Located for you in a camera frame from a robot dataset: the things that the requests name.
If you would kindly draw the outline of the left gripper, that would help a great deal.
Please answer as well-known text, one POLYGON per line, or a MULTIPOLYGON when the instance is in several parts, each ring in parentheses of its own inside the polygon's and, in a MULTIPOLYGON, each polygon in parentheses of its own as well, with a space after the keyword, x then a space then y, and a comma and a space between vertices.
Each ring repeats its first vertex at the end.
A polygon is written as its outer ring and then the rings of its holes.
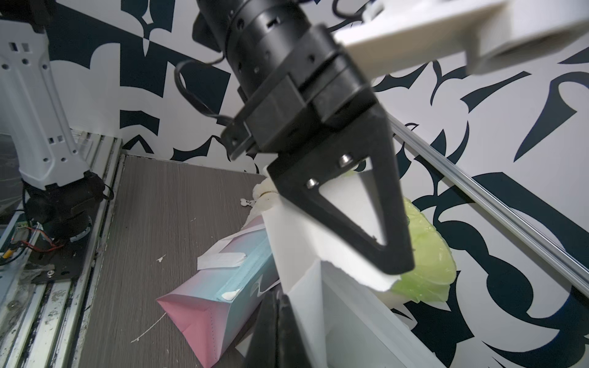
POLYGON ((328 28, 250 24, 225 46, 245 102, 228 155, 279 154, 268 173, 285 199, 384 274, 413 270, 387 114, 328 28))

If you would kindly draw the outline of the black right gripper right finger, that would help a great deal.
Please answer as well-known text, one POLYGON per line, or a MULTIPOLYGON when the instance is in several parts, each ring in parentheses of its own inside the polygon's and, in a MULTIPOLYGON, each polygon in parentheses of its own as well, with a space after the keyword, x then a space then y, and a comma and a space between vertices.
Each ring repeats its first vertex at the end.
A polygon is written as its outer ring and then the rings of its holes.
POLYGON ((285 294, 278 299, 278 367, 312 367, 290 299, 285 294))

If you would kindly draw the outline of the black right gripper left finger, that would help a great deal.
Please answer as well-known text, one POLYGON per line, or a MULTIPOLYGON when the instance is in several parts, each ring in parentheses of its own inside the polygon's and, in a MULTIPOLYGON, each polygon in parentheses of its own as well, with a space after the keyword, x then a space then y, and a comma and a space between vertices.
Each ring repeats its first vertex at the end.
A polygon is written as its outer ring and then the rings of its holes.
POLYGON ((279 321, 279 292, 272 291, 262 300, 252 339, 242 367, 275 368, 279 321))

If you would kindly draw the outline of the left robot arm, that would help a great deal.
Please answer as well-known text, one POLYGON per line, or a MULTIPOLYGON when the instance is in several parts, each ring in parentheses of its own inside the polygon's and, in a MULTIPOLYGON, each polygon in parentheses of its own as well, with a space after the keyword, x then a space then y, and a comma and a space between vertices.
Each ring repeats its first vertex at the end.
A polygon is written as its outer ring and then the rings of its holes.
POLYGON ((222 127, 225 154, 274 153, 269 175, 279 194, 329 228, 386 274, 414 269, 409 221, 383 107, 330 30, 308 21, 299 1, 200 1, 191 36, 219 52, 229 72, 152 40, 173 26, 173 1, 121 1, 135 35, 81 11, 79 2, 1 4, 1 121, 15 142, 24 213, 69 239, 107 199, 73 139, 52 61, 89 68, 104 46, 120 47, 113 97, 143 94, 118 110, 121 127, 158 134, 166 77, 194 111, 222 127), (221 113, 230 75, 244 107, 221 113))

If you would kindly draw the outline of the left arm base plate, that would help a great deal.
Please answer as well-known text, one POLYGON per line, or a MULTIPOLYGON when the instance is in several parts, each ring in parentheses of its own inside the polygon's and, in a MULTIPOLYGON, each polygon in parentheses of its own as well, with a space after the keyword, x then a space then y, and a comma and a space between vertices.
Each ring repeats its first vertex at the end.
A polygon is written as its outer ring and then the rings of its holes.
POLYGON ((5 229, 1 237, 1 269, 23 261, 26 270, 38 270, 32 282, 36 285, 49 282, 75 280, 84 269, 90 235, 76 241, 52 239, 42 229, 17 222, 5 229))

